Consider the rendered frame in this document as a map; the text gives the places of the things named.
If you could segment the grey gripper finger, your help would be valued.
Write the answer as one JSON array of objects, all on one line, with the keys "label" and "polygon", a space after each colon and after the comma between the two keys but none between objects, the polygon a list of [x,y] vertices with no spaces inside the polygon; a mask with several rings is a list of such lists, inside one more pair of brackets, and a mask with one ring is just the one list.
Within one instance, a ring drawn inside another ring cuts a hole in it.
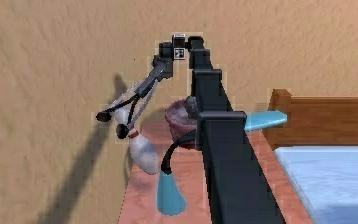
[{"label": "grey gripper finger", "polygon": [[[119,104],[118,109],[115,110],[115,119],[118,123],[116,133],[119,139],[124,139],[131,134],[136,121],[139,119],[149,104],[149,101],[155,92],[156,85],[157,81],[154,81],[153,84],[148,88],[147,94],[145,96],[139,96],[136,94],[124,102],[122,102],[124,96],[121,96],[118,99]],[[140,99],[143,99],[144,102],[141,104],[139,111],[134,113],[136,105]]]},{"label": "grey gripper finger", "polygon": [[119,98],[114,100],[105,110],[98,112],[96,120],[99,122],[108,122],[112,119],[115,111],[128,104],[136,105],[140,99],[144,99],[137,114],[133,115],[133,112],[130,112],[129,114],[128,122],[136,122],[151,100],[158,83],[159,80],[155,75],[148,75],[146,78],[136,82]]}]

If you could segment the reddish brown bedside table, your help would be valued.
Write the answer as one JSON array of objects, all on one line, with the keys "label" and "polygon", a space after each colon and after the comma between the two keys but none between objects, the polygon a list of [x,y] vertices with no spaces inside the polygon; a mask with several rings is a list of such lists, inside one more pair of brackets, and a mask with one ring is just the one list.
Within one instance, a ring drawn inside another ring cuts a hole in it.
[{"label": "reddish brown bedside table", "polygon": [[[253,131],[248,137],[286,224],[313,224],[263,134]],[[178,148],[171,167],[187,202],[186,210],[177,216],[158,212],[155,205],[158,177],[133,166],[118,224],[212,224],[202,154]]]}]

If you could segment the wooden bed pale blue mattress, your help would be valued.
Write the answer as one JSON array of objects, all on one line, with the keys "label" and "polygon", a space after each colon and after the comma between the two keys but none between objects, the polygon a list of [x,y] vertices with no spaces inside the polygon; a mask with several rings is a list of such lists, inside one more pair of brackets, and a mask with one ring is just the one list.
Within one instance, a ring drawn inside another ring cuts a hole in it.
[{"label": "wooden bed pale blue mattress", "polygon": [[275,89],[285,124],[256,149],[286,224],[358,224],[358,97],[294,97]]}]

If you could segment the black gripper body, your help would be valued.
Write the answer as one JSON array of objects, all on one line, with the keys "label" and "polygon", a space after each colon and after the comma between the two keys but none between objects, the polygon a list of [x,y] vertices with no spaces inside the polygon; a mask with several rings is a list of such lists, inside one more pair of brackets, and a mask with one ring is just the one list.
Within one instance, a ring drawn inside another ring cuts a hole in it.
[{"label": "black gripper body", "polygon": [[171,42],[159,44],[159,53],[154,56],[152,66],[158,81],[173,76],[173,46]]}]

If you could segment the white bowling pin red band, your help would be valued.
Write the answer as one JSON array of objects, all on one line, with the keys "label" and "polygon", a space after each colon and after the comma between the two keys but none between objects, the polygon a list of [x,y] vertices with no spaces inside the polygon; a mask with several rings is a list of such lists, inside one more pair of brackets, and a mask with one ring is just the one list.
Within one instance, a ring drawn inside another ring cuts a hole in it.
[{"label": "white bowling pin red band", "polygon": [[128,138],[133,162],[149,175],[158,172],[158,155],[154,145],[133,126],[128,126],[129,110],[120,108],[112,113],[117,121],[116,134],[119,139]]}]

